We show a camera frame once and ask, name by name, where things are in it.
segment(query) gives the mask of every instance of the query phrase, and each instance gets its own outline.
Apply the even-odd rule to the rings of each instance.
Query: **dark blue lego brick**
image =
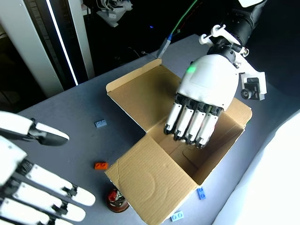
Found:
[[[174,222],[176,220],[179,220],[179,219],[182,219],[182,218],[184,218],[182,211],[176,212],[176,213],[173,214],[173,216],[171,216],[172,222]]]
[[[96,125],[97,128],[101,128],[103,126],[106,126],[107,123],[106,123],[105,120],[100,120],[100,121],[95,122],[95,125]]]
[[[204,193],[204,190],[203,190],[202,187],[201,187],[201,188],[198,188],[198,189],[197,189],[197,192],[198,192],[198,195],[199,195],[200,200],[206,199],[206,196],[205,196],[205,193]]]

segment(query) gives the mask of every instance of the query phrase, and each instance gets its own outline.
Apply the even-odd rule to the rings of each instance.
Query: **white robotic hand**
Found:
[[[210,37],[220,37],[214,44]],[[173,108],[164,133],[174,140],[185,140],[203,148],[212,135],[220,113],[230,105],[242,78],[242,96],[263,100],[267,93],[264,72],[257,72],[244,57],[249,50],[225,30],[214,26],[210,35],[199,38],[211,48],[207,55],[194,61],[176,91]]]
[[[2,133],[37,139],[46,145],[62,145],[69,140],[63,132],[8,112],[0,111],[0,129]],[[82,221],[85,217],[82,208],[20,181],[13,174],[18,173],[84,205],[91,206],[95,202],[94,195],[28,161],[26,157],[25,151],[0,136],[0,225],[15,222],[23,225],[71,224],[61,218]]]

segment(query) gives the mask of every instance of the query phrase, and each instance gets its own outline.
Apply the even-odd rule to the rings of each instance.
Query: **green light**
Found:
[[[193,72],[195,72],[196,71],[196,67],[189,67],[188,69],[187,69],[187,72],[188,73],[193,73]]]

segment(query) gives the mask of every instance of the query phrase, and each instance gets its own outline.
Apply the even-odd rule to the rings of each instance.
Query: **gray table surface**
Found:
[[[169,46],[163,64],[182,77],[190,62],[203,56],[207,50],[207,46],[198,43],[197,35],[191,35]],[[149,54],[20,112],[70,136],[70,141],[60,147],[14,142],[28,152],[30,161],[96,196],[93,206],[83,206],[86,218],[74,224],[144,224],[132,208],[120,214],[107,209],[104,199],[112,184],[103,171],[96,171],[93,166],[97,161],[111,165],[144,135],[144,131],[106,95],[105,86],[152,60],[154,57]],[[203,183],[207,198],[200,201],[194,192],[180,206],[184,219],[176,224],[212,224],[265,138],[299,108],[294,99],[271,85],[268,85],[264,101],[242,99],[240,87],[236,97],[252,108],[253,117],[245,133]],[[107,126],[96,129],[94,122],[101,119],[106,120]]]

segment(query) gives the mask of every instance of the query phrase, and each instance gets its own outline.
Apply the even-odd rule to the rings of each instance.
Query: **open cardboard box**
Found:
[[[146,135],[105,173],[147,224],[169,218],[243,133],[251,109],[234,99],[204,149],[175,142],[163,130],[180,78],[154,60],[106,86]]]

